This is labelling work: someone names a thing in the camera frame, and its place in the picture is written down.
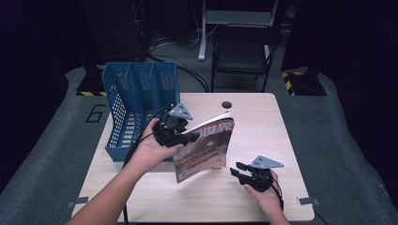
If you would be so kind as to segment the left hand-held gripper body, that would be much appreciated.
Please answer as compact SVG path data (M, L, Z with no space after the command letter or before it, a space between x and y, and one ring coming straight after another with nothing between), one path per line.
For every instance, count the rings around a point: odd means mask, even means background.
M155 139L160 145L166 147L183 144L182 135L185 134L186 125L192 119L193 117L182 102L166 107L164 114L153 127Z

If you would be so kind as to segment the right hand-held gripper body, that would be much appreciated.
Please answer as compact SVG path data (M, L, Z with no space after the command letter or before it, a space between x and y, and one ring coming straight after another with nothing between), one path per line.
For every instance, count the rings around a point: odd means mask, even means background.
M241 185L249 185L259 192L264 192L271 187L273 177L270 170L283 167L281 162L263 156L258 156L246 165L250 166L251 175L242 174L241 180L238 181Z

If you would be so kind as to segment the red cover magazine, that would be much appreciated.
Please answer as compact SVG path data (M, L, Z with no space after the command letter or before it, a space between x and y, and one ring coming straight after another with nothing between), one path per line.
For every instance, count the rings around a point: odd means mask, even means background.
M173 156L176 182L181 183L205 170L225 167L234 127L233 115L225 112L185 131L197 139Z

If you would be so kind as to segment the blue plastic file rack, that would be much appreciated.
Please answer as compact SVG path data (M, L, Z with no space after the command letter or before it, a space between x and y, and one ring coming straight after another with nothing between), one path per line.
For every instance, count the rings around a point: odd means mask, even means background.
M122 162L145 127L161 107L180 102L175 63L108 63L102 72L113 128L105 150Z

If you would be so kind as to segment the person's right hand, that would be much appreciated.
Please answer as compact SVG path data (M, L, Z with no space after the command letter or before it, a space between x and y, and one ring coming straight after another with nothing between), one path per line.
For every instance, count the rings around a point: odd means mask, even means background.
M256 191L249 185L244 185L244 189L257 201L260 208L270 218L272 215L280 214L283 209L281 207L280 187L278 184L278 175L271 171L273 177L272 186L264 191Z

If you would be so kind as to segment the person's left hand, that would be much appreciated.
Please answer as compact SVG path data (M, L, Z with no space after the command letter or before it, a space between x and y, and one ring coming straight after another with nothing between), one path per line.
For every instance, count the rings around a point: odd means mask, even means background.
M174 156L183 148L182 144L172 147L160 145L152 134L153 127L157 122L157 119L152 119L145 129L144 138L139 142L137 149L125 166L129 172L141 174L150 172L166 158Z

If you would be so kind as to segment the black striped stand base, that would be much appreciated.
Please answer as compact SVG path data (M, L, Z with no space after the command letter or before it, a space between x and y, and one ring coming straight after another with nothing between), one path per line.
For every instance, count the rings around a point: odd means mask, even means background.
M100 97L105 96L105 90L102 83L103 69L96 64L84 66L85 75L76 88L77 96Z
M324 97L327 94L317 76L290 71L283 71L282 76L290 96Z

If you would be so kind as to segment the black folding chair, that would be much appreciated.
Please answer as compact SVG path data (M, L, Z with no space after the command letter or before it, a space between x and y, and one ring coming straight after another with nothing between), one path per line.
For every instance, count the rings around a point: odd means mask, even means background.
M264 92L274 53L282 39L278 28L232 23L220 27L213 39L210 91L217 73L264 77Z

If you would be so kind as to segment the dark equipment rack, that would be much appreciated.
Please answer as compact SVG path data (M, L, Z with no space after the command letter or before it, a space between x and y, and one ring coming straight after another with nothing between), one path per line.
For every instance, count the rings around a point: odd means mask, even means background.
M145 61L134 0L82 0L82 3L104 63Z

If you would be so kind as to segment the white metal stand frame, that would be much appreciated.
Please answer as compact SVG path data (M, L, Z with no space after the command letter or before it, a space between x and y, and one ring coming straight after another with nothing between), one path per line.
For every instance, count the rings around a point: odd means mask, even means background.
M243 23L248 25L272 25L276 16L279 0L271 0L270 11L237 11L225 9L207 9L207 0L202 0L202 28L198 60L206 59L207 25Z

